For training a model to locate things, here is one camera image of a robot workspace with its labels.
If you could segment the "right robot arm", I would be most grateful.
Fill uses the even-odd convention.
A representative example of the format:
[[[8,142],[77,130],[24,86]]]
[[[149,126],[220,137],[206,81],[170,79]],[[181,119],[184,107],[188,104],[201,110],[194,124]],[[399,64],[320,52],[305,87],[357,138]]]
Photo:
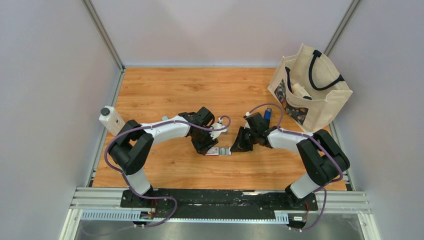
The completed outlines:
[[[249,152],[259,144],[300,155],[306,173],[285,188],[285,203],[293,210],[299,209],[305,197],[314,191],[342,179],[343,173],[350,168],[348,157],[325,129],[310,133],[270,127],[258,112],[248,113],[244,119],[246,125],[239,128],[230,148],[232,153]]]

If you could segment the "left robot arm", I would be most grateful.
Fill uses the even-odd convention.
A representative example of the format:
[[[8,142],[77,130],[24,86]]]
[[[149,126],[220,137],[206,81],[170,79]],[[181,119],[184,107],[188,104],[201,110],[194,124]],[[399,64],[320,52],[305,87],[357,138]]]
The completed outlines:
[[[154,123],[129,120],[107,145],[104,159],[108,165],[108,158],[114,161],[112,168],[120,172],[134,192],[134,202],[145,208],[152,203],[153,194],[144,166],[154,145],[190,137],[196,152],[205,155],[219,142],[218,136],[225,132],[227,126],[223,125],[222,118],[216,119],[205,107],[197,112],[182,112],[168,120]]]

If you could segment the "red white staple box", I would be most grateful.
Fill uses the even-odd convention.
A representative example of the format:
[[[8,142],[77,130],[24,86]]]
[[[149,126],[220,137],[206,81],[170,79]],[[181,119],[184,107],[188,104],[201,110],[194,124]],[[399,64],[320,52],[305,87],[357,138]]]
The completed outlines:
[[[230,147],[211,147],[207,152],[206,156],[230,156]]]

